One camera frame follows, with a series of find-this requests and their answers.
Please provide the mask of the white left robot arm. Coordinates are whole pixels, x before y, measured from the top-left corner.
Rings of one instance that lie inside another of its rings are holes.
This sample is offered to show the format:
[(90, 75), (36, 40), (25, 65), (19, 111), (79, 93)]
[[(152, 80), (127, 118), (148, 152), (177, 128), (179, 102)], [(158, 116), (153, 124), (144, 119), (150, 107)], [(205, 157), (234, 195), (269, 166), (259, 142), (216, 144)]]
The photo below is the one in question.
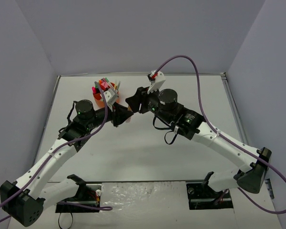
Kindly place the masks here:
[(133, 115), (118, 103), (107, 103), (95, 110), (89, 100), (74, 101), (71, 110), (76, 111), (76, 116), (59, 131), (48, 152), (20, 178), (0, 186), (0, 208), (24, 227), (31, 226), (46, 208), (63, 199), (85, 197), (86, 184), (76, 175), (68, 176), (50, 190), (44, 187), (105, 123), (118, 127)]

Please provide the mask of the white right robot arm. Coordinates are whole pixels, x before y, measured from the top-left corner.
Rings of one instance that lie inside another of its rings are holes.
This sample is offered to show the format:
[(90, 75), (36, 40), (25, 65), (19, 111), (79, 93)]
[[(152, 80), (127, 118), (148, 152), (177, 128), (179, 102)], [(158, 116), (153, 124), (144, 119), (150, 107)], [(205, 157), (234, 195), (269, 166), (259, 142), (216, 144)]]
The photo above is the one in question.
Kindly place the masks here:
[(167, 124), (175, 135), (181, 135), (214, 150), (236, 166), (236, 169), (221, 173), (209, 172), (202, 184), (205, 196), (213, 197), (230, 188), (242, 188), (253, 194), (260, 192), (268, 171), (268, 166), (261, 160), (270, 161), (272, 152), (269, 149), (257, 149), (229, 135), (221, 136), (220, 130), (210, 128), (202, 115), (178, 103), (177, 92), (173, 89), (153, 93), (147, 91), (147, 88), (140, 87), (135, 95), (126, 98), (126, 103), (134, 113), (152, 112), (154, 117)]

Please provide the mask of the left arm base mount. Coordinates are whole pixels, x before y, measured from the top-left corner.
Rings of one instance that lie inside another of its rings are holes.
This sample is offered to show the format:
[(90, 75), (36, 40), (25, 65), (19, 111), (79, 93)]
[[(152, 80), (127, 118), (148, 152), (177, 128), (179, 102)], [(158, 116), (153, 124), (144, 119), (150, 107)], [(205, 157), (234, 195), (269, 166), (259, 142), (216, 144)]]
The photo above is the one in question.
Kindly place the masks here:
[(76, 213), (99, 213), (100, 201), (102, 194), (101, 184), (86, 184), (86, 188), (81, 190), (74, 197), (66, 198), (62, 202), (70, 202), (69, 204), (58, 204), (55, 213), (59, 213), (58, 227), (60, 229), (71, 229), (73, 225), (74, 215)]

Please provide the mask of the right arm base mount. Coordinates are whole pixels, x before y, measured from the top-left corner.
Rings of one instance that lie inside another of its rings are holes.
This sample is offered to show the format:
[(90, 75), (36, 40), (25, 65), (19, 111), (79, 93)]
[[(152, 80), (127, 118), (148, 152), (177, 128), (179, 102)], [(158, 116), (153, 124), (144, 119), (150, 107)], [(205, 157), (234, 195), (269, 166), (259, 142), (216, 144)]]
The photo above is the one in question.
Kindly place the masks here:
[(204, 180), (186, 182), (190, 210), (232, 209), (234, 207), (229, 190), (217, 192), (208, 186), (213, 173), (209, 172)]

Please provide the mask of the pink-capped clear bottle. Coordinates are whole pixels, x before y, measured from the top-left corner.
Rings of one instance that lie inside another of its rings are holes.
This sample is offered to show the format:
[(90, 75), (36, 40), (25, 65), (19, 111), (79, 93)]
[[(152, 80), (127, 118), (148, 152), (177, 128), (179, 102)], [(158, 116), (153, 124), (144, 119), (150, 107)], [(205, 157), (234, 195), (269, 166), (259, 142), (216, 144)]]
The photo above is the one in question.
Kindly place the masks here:
[(101, 83), (101, 89), (102, 89), (103, 91), (106, 91), (106, 90), (108, 90), (109, 88), (110, 88), (110, 86), (108, 85), (107, 82), (102, 82), (102, 83)]

